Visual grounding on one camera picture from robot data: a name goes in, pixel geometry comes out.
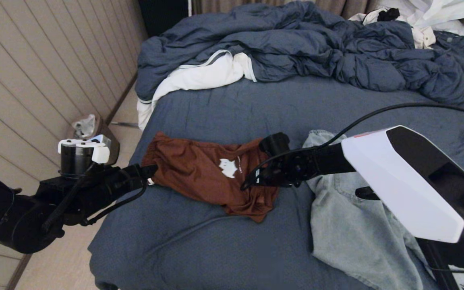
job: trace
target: bed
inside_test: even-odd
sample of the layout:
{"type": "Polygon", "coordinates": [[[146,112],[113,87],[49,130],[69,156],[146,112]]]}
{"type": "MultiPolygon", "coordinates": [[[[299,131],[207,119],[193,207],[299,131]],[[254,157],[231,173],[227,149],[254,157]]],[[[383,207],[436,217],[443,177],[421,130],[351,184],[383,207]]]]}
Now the bed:
{"type": "MultiPolygon", "coordinates": [[[[451,33],[436,37],[436,50],[450,50],[464,60],[464,38],[451,33]]],[[[154,87],[151,81],[140,75],[137,86],[154,87]]],[[[221,144],[284,132],[291,149],[296,149],[310,130],[339,132],[373,110],[416,102],[431,99],[413,90],[369,90],[316,75],[256,83],[240,79],[218,88],[176,90],[158,100],[130,164],[140,163],[158,131],[221,144]]],[[[464,107],[464,100],[458,105],[464,107]]],[[[460,112],[403,108],[370,118],[348,135],[398,124],[429,138],[464,169],[460,112]]],[[[282,188],[274,209],[256,224],[247,217],[227,216],[218,205],[151,186],[138,200],[111,213],[89,246],[96,285],[102,290],[370,289],[311,256],[314,197],[305,184],[282,188]]],[[[424,289],[437,289],[424,266],[411,252],[410,256],[424,289]]]]}

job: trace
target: beige wall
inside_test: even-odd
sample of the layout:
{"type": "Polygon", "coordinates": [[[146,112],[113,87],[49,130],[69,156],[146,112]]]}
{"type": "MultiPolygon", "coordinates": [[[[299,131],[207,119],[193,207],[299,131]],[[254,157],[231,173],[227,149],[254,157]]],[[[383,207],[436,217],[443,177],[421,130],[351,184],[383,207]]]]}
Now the beige wall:
{"type": "MultiPolygon", "coordinates": [[[[83,114],[107,117],[147,37],[137,0],[0,0],[0,179],[35,193],[83,114]]],[[[0,246],[0,289],[22,255],[0,246]]]]}

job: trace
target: wooden floor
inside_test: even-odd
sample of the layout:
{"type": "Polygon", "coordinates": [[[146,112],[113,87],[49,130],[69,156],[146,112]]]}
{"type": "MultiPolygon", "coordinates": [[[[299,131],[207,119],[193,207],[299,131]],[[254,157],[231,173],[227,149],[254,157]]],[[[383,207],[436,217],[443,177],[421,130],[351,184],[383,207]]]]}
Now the wooden floor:
{"type": "MultiPolygon", "coordinates": [[[[137,95],[130,90],[113,121],[137,123],[137,95]]],[[[121,143],[116,166],[125,167],[142,132],[138,128],[110,125],[121,143]]],[[[87,250],[101,222],[92,226],[64,226],[66,235],[46,249],[33,254],[19,280],[17,290],[96,290],[89,270],[91,254],[87,250]]]]}

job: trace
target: crumpled comforter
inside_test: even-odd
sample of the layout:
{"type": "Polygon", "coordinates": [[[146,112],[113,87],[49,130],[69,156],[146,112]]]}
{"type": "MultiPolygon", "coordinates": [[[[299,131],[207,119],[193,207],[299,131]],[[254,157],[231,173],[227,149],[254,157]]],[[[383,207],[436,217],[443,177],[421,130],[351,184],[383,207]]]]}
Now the crumpled comforter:
{"type": "Polygon", "coordinates": [[[408,89],[437,102],[464,102],[464,59],[441,48],[415,49],[406,22],[363,26],[300,1],[196,15],[149,38],[138,58],[139,98],[151,100],[178,66],[201,64],[218,50],[246,53],[258,81],[316,75],[359,88],[408,89]]]}

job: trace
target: white logo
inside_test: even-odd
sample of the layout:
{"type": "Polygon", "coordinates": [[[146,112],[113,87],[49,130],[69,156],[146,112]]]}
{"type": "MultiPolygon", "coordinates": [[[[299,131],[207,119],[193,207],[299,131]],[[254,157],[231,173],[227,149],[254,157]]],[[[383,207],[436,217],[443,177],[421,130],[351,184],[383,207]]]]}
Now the white logo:
{"type": "Polygon", "coordinates": [[[221,158],[220,161],[220,168],[223,169],[221,173],[228,178],[234,178],[234,173],[237,171],[236,162],[225,158],[221,158]]]}

